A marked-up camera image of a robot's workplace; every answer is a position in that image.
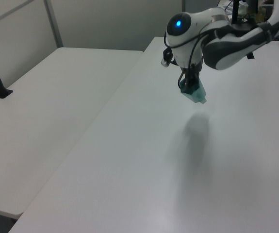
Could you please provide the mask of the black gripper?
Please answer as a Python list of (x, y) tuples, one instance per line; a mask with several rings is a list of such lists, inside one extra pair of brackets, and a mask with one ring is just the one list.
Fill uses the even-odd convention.
[(180, 90), (186, 90), (186, 79), (189, 80), (191, 91), (199, 89), (199, 73), (202, 70), (202, 63), (191, 64), (189, 68), (181, 68), (181, 75), (178, 78), (178, 87)]

